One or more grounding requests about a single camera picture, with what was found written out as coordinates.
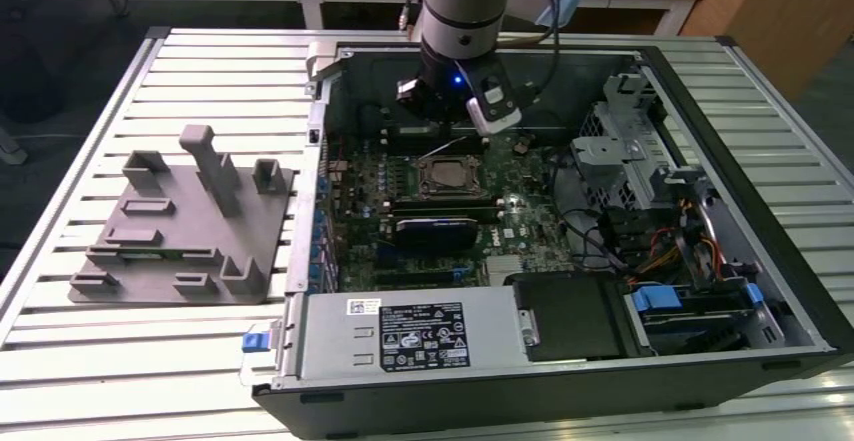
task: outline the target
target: floor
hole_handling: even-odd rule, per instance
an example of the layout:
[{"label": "floor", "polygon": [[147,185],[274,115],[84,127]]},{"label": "floor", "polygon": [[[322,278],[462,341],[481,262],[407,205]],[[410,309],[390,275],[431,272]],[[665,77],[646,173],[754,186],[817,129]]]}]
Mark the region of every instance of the floor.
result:
[{"label": "floor", "polygon": [[[327,25],[332,29],[394,29],[398,8],[383,5],[375,9],[380,12],[330,5],[324,13]],[[127,16],[116,16],[107,1],[0,0],[0,33],[22,35],[38,49],[64,99],[62,112],[35,124],[15,122],[0,114],[0,126],[20,138],[19,143],[30,154],[22,166],[0,164],[0,280],[148,27],[304,27],[302,11],[294,3],[183,2],[176,5],[138,1],[128,3],[127,11]],[[0,36],[0,53],[3,39]],[[0,55],[0,86],[4,85],[2,63]],[[854,119],[850,93],[854,93],[854,45],[842,50],[797,105],[832,149],[849,168],[854,168],[854,130],[841,121]]]}]

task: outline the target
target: blue latch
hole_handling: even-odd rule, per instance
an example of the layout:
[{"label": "blue latch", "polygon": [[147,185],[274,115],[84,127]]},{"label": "blue latch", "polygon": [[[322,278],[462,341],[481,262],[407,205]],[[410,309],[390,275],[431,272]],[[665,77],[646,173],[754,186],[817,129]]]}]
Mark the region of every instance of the blue latch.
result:
[{"label": "blue latch", "polygon": [[673,286],[643,286],[631,293],[631,300],[639,313],[650,309],[678,309],[682,301]]},{"label": "blue latch", "polygon": [[762,296],[759,286],[757,286],[757,283],[747,283],[745,289],[747,290],[747,296],[750,297],[750,302],[753,303],[753,306],[755,308],[765,302],[765,296]]},{"label": "blue latch", "polygon": [[244,353],[270,351],[270,333],[246,333],[243,335],[242,349]]}]

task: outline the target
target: aluminum table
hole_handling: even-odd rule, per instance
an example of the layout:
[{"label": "aluminum table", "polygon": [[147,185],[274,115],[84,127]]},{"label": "aluminum table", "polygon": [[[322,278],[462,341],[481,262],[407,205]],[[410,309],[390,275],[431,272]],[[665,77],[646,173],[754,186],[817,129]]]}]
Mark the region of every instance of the aluminum table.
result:
[{"label": "aluminum table", "polygon": [[[76,305],[68,279],[126,186],[135,149],[190,162],[187,123],[218,133],[236,165],[303,168],[312,112],[306,56],[316,40],[402,41],[394,32],[152,29],[0,286],[4,440],[295,439],[242,384],[240,336],[282,315],[283,225],[270,297],[258,306]],[[713,38],[567,36],[657,45],[844,312],[854,315],[854,178],[737,47]],[[682,135],[674,139],[689,160]],[[314,183],[298,175],[300,186]],[[272,373],[272,363],[254,374]],[[854,374],[773,384],[718,407],[391,437],[413,439],[852,439]]]}]

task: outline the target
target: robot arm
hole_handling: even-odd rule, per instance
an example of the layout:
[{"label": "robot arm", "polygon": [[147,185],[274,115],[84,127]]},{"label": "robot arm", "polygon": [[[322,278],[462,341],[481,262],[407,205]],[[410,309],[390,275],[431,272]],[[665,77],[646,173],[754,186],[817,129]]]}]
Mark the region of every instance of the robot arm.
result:
[{"label": "robot arm", "polygon": [[[519,123],[537,90],[533,83],[511,86],[495,54],[502,19],[510,10],[551,24],[550,1],[423,0],[422,67],[414,80],[399,83],[398,101],[430,121],[471,119],[485,136]],[[565,7],[562,0],[563,24],[577,3]]]}]

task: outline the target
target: warning label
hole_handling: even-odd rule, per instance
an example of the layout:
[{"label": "warning label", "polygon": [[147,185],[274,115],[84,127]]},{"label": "warning label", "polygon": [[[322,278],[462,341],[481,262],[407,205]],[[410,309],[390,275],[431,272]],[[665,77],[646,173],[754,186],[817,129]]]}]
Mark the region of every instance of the warning label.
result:
[{"label": "warning label", "polygon": [[470,366],[463,303],[383,306],[379,332],[387,372]]}]

